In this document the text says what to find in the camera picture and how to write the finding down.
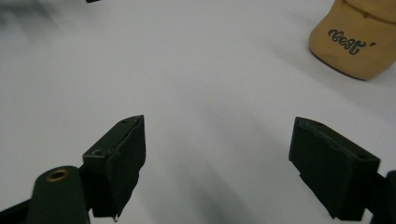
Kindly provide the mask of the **tan baseball cap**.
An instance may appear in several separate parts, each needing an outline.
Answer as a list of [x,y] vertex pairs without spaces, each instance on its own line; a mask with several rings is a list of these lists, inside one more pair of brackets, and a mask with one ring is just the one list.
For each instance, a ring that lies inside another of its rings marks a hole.
[[396,0],[335,0],[309,36],[319,60],[368,80],[396,63]]

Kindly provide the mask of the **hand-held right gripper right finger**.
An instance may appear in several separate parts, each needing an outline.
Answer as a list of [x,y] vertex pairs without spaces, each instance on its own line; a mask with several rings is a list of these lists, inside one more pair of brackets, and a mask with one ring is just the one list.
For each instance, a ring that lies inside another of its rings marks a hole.
[[362,219],[367,182],[380,164],[377,156],[320,122],[297,117],[289,160],[331,217]]

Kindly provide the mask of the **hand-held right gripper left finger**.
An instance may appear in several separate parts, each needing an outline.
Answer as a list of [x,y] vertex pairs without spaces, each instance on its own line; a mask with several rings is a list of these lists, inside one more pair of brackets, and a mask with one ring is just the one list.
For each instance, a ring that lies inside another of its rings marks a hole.
[[119,217],[146,161],[144,116],[116,123],[82,159],[82,182],[93,215]]

